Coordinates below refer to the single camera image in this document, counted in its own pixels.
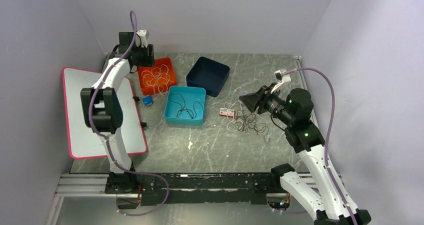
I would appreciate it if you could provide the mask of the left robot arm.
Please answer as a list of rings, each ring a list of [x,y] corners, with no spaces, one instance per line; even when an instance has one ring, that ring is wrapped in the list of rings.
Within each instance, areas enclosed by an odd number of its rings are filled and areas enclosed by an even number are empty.
[[[80,98],[84,122],[101,140],[109,160],[106,190],[132,193],[141,185],[125,148],[124,113],[117,91],[133,67],[154,66],[154,46],[148,42],[148,30],[120,32],[118,36],[106,69],[90,88],[80,91]]]

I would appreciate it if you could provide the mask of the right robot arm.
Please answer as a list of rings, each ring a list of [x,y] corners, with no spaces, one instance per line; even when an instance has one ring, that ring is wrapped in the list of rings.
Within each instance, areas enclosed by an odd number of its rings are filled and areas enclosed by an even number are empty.
[[[285,190],[293,196],[315,225],[369,224],[370,213],[358,207],[333,170],[324,137],[311,120],[314,104],[310,93],[294,88],[283,100],[279,92],[274,91],[277,86],[276,83],[262,86],[256,92],[241,95],[239,100],[251,113],[268,112],[272,119],[285,124],[285,138],[308,168],[317,190],[307,185],[288,164],[272,168],[270,187],[275,192]]]

